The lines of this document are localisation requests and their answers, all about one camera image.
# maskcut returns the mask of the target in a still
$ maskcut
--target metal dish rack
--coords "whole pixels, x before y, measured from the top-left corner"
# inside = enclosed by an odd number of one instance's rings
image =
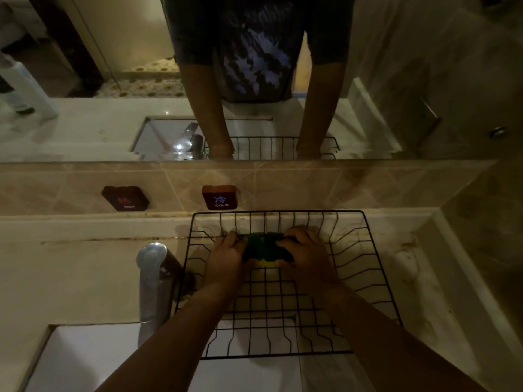
[[[215,238],[283,232],[303,226],[317,232],[341,280],[402,324],[365,214],[360,210],[195,213],[184,271],[201,286]],[[178,296],[175,311],[186,301]],[[352,353],[348,342],[314,300],[279,268],[255,268],[207,343],[202,360]]]
[[[297,136],[232,136],[234,159],[239,160],[292,160],[297,158]],[[335,137],[326,137],[322,146],[322,159],[336,159],[339,151]],[[203,144],[205,158],[209,157],[209,145]]]

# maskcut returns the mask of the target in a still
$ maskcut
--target black t-shirt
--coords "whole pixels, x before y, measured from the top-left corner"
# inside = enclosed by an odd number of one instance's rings
[[[354,0],[164,0],[179,65],[214,65],[230,102],[290,97],[307,32],[312,62],[345,62]]]

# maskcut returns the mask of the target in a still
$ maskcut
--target reflected wire rack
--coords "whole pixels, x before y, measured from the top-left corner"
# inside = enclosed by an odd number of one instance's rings
[[[297,158],[297,136],[232,136],[234,159],[239,160],[292,160]],[[321,148],[322,159],[336,159],[339,151],[335,137],[326,137]],[[208,158],[209,145],[203,145]]]
[[[217,237],[236,231],[284,232],[293,226],[313,230],[325,243],[338,277],[369,303],[403,326],[392,291],[361,210],[287,210],[195,213],[184,271],[201,287],[206,260]],[[186,299],[178,296],[175,311]],[[202,360],[240,357],[353,353],[340,330],[310,296],[279,268],[253,269],[226,310]]]

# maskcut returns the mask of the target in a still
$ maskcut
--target mirror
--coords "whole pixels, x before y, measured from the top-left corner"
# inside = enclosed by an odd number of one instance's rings
[[[512,157],[521,16],[523,0],[0,0],[0,162]]]

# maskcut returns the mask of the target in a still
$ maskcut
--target sponge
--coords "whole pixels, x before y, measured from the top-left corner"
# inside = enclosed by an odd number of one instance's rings
[[[285,239],[283,234],[268,232],[266,234],[249,234],[247,247],[243,252],[242,260],[249,259],[264,260],[267,263],[274,263],[276,260],[294,262],[294,257],[284,248],[280,248],[276,243]]]

